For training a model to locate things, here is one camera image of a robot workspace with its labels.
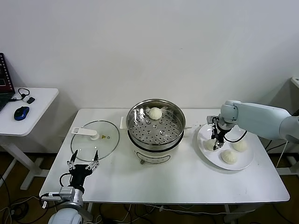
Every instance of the laptop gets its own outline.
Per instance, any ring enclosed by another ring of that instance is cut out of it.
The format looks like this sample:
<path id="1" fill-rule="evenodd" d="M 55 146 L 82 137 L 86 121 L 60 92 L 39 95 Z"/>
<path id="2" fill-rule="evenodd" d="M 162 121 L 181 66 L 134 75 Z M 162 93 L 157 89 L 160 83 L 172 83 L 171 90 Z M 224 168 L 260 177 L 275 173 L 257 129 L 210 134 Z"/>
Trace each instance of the laptop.
<path id="1" fill-rule="evenodd" d="M 4 54 L 0 53 L 0 111 L 15 94 Z"/>

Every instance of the white wall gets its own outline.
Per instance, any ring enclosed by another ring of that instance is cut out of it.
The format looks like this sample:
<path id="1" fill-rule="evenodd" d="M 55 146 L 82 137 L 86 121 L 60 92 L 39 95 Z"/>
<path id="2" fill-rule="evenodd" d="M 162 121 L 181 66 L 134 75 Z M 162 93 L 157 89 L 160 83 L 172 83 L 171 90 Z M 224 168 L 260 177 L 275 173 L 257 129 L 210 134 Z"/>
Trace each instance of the white wall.
<path id="1" fill-rule="evenodd" d="M 25 151 L 57 151 L 84 107 L 275 99 L 296 110 L 286 82 L 299 71 L 298 8 L 296 0 L 2 0 L 0 51 L 15 85 L 60 90 L 45 114 L 51 128 L 40 134 L 43 119 L 22 139 L 39 145 Z"/>

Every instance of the blue mouse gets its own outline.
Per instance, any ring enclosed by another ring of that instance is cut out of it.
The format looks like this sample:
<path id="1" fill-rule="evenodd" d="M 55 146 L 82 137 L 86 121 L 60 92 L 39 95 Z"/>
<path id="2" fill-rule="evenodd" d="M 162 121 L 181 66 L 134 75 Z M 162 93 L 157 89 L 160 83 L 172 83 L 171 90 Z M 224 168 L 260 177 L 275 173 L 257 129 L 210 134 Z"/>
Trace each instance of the blue mouse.
<path id="1" fill-rule="evenodd" d="M 16 109 L 14 112 L 14 119 L 15 120 L 24 120 L 29 112 L 28 106 L 21 106 L 20 108 Z"/>

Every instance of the lid handle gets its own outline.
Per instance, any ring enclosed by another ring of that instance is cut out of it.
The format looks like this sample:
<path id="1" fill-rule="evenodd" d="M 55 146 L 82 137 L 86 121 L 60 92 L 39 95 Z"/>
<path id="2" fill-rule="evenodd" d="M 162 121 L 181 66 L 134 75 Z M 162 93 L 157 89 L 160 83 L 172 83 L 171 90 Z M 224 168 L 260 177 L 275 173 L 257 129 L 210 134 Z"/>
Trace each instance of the lid handle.
<path id="1" fill-rule="evenodd" d="M 96 130 L 91 130 L 87 128 L 81 128 L 81 127 L 73 127 L 71 130 L 72 134 L 81 134 L 81 135 L 88 135 L 90 136 L 91 140 L 97 140 L 99 139 L 100 135 Z"/>

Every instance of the floor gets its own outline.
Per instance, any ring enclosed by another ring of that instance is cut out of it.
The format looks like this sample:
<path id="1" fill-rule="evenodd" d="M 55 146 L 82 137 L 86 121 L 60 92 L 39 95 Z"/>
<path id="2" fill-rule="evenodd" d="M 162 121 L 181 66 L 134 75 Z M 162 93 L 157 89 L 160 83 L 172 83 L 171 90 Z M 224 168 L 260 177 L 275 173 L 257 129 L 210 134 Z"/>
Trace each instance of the floor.
<path id="1" fill-rule="evenodd" d="M 30 155 L 31 159 L 35 160 L 36 155 Z M 7 153 L 0 153 L 0 174 L 3 174 L 6 168 L 9 166 L 10 162 L 12 161 L 12 157 Z M 55 159 L 55 155 L 50 155 L 45 158 L 43 161 L 41 168 L 43 169 L 50 169 L 53 161 Z M 278 155 L 271 155 L 271 159 L 274 164 L 277 163 Z M 279 167 L 287 167 L 289 166 L 286 159 L 282 159 Z M 30 185 L 30 188 L 26 191 L 20 190 L 20 186 L 22 181 L 24 180 L 27 170 L 20 164 L 16 163 L 13 170 L 9 174 L 6 183 L 9 188 L 9 193 L 11 197 L 11 201 L 15 201 L 21 197 L 28 197 L 28 196 L 38 196 L 39 190 L 43 185 L 44 178 L 35 178 Z M 275 204 L 278 211 L 285 216 L 288 220 L 290 220 L 294 224 L 299 224 L 299 178 L 297 176 L 283 176 L 283 182 L 285 183 L 291 199 L 286 203 L 277 203 Z M 0 210 L 8 205 L 8 196 L 7 191 L 4 185 L 0 188 Z M 43 210 L 38 200 L 31 199 L 28 201 L 28 213 L 27 215 L 19 220 L 19 223 L 30 223 L 36 218 L 40 217 L 45 210 Z M 112 220 L 123 220 L 125 215 L 127 214 L 124 206 L 126 209 L 129 209 L 130 205 L 123 205 L 123 204 L 94 204 L 92 213 L 95 217 L 99 215 L 101 212 L 102 218 L 105 224 L 117 223 L 113 222 Z M 187 210 L 193 212 L 224 212 L 224 206 L 222 205 L 196 205 L 192 208 L 183 208 L 179 205 L 171 205 L 168 209 L 172 210 Z M 159 209 L 154 209 L 152 211 L 152 207 L 145 206 L 142 204 L 139 205 L 131 205 L 131 218 L 132 220 L 136 219 L 137 216 L 142 216 L 143 214 L 149 213 L 144 218 L 148 219 L 138 219 L 134 223 L 135 224 L 164 224 L 164 223 L 174 223 L 174 224 L 222 224 L 223 222 L 223 215 L 201 215 L 201 216 L 192 216 L 192 215 L 182 215 L 176 214 L 173 211 L 162 211 L 159 212 Z M 36 224 L 47 224 L 49 218 L 52 214 L 55 213 L 55 209 L 50 209 L 41 219 L 34 222 Z M 5 219 L 7 218 L 7 212 L 0 213 L 0 223 L 4 224 Z M 124 220 L 124 223 L 130 222 L 130 215 Z M 288 224 L 286 220 L 284 220 L 278 212 L 274 209 L 272 204 L 267 204 L 257 209 L 256 211 L 249 213 L 238 220 L 238 224 Z"/>

